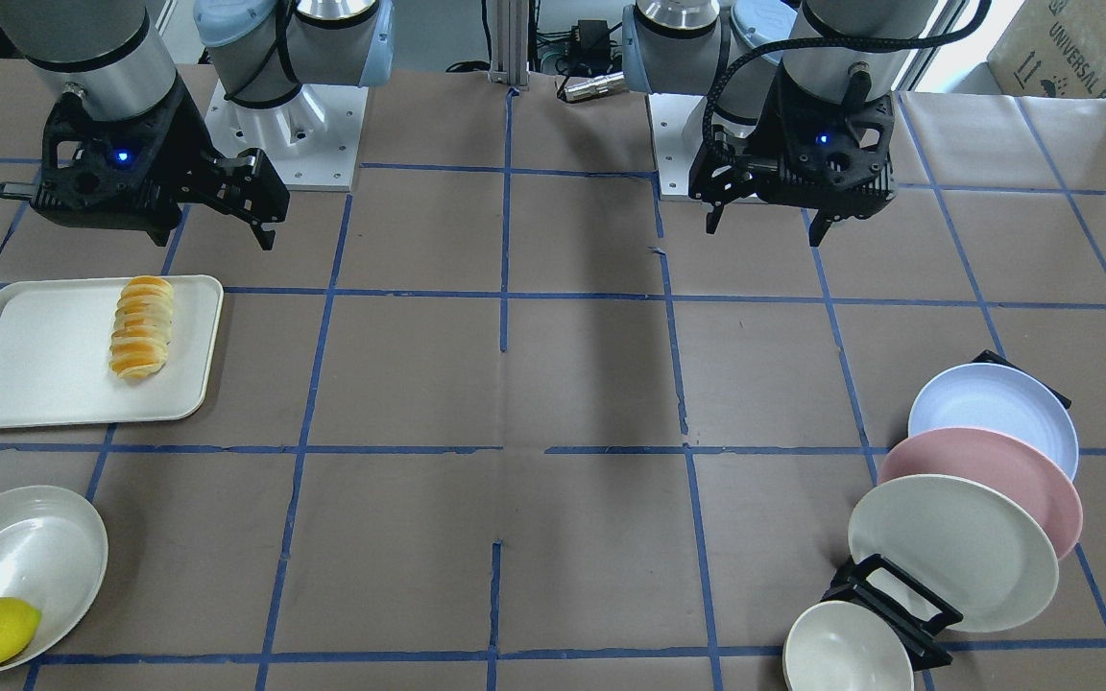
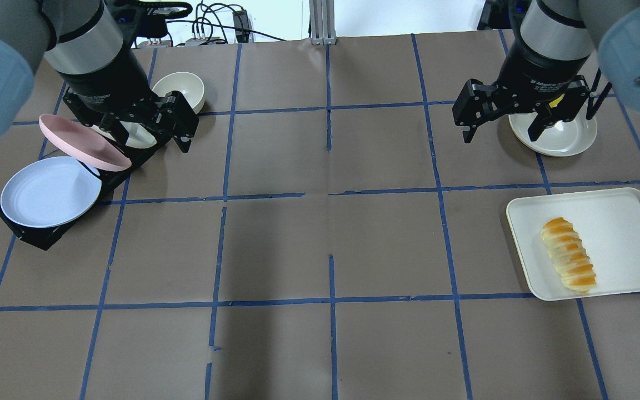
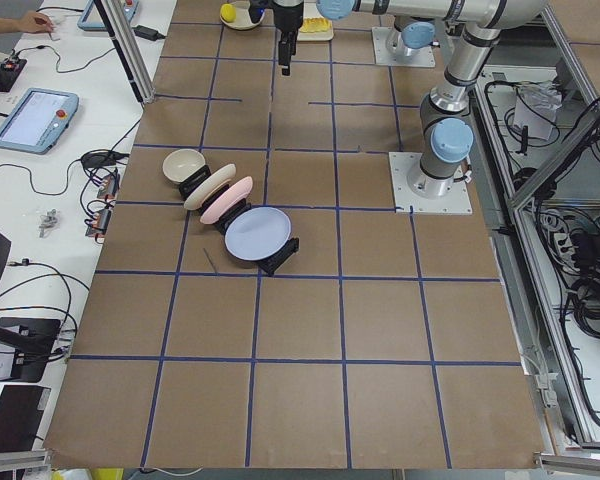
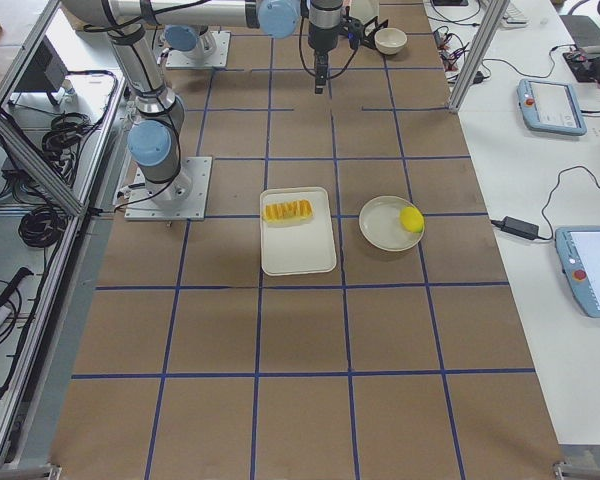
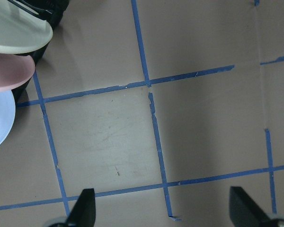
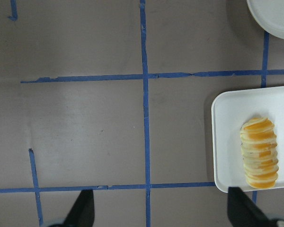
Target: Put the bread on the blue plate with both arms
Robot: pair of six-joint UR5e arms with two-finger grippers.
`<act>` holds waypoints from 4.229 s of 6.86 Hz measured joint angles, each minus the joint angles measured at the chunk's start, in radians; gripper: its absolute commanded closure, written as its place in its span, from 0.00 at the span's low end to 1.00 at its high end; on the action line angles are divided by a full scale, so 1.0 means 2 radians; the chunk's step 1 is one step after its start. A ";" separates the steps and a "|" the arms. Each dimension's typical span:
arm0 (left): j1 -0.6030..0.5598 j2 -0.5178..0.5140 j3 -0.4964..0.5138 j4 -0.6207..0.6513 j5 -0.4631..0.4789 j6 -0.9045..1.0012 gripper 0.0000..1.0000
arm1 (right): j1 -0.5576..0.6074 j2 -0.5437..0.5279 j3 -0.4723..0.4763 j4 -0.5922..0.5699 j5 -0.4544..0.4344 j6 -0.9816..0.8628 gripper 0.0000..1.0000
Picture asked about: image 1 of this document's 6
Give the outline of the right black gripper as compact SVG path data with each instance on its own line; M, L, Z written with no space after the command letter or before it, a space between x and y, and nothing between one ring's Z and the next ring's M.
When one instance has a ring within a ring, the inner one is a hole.
M0 182L0 200L30 202L58 226L135 230L165 248L189 197L249 226L272 250L290 192L267 153L248 148L215 157L201 111L185 86L126 121L96 121L70 84L50 109L42 135L39 187Z

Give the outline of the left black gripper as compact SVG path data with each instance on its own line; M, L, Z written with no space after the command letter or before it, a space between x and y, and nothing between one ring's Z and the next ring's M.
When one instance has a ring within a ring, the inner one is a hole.
M688 193L707 206L706 233L714 235L726 205L750 197L815 211L811 248L821 248L834 226L881 213L897 193L894 102L887 93L873 98L870 90L865 62L844 73L838 104L780 67L747 142L713 134L695 154Z

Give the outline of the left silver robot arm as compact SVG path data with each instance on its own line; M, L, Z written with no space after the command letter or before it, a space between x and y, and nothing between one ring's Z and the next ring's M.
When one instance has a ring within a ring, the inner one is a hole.
M662 196L813 213L830 227L894 200L893 90L907 51L863 40L922 38L931 1L637 1L623 10L624 82L649 97Z

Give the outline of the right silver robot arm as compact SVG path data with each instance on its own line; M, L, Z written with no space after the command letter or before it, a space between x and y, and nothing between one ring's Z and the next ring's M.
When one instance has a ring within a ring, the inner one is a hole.
M145 1L0 1L56 101L34 182L0 182L56 226L165 248L186 205L270 250L291 193L354 188L366 101L394 66L392 1L194 1L216 84L194 95Z

